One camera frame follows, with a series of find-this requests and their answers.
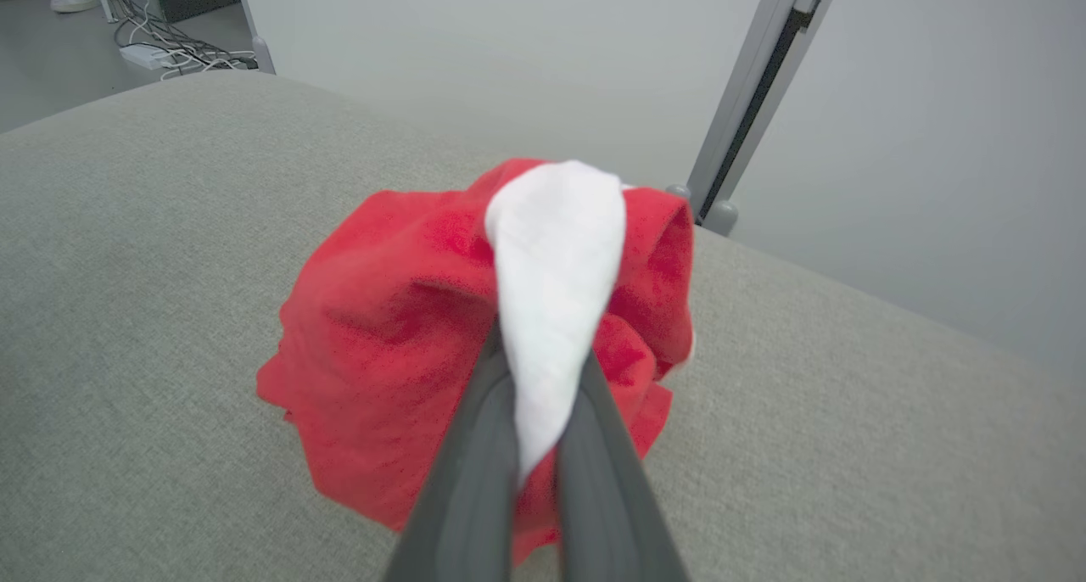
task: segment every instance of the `gray textured tabletop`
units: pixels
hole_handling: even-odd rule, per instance
[[[504,157],[257,73],[0,135],[0,579],[378,578],[393,535],[316,493],[254,374],[361,200]],[[646,459],[693,579],[1086,579],[1086,380],[709,231],[695,253]]]

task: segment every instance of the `white cloth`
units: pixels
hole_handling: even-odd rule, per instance
[[[569,422],[615,288],[626,239],[622,184],[578,161],[539,165],[493,197],[485,225],[523,484]]]

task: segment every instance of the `white power strip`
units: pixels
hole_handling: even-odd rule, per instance
[[[151,72],[163,67],[159,58],[167,58],[165,49],[154,48],[151,45],[126,45],[121,48],[121,55],[129,63],[139,64],[140,67],[149,68]]]

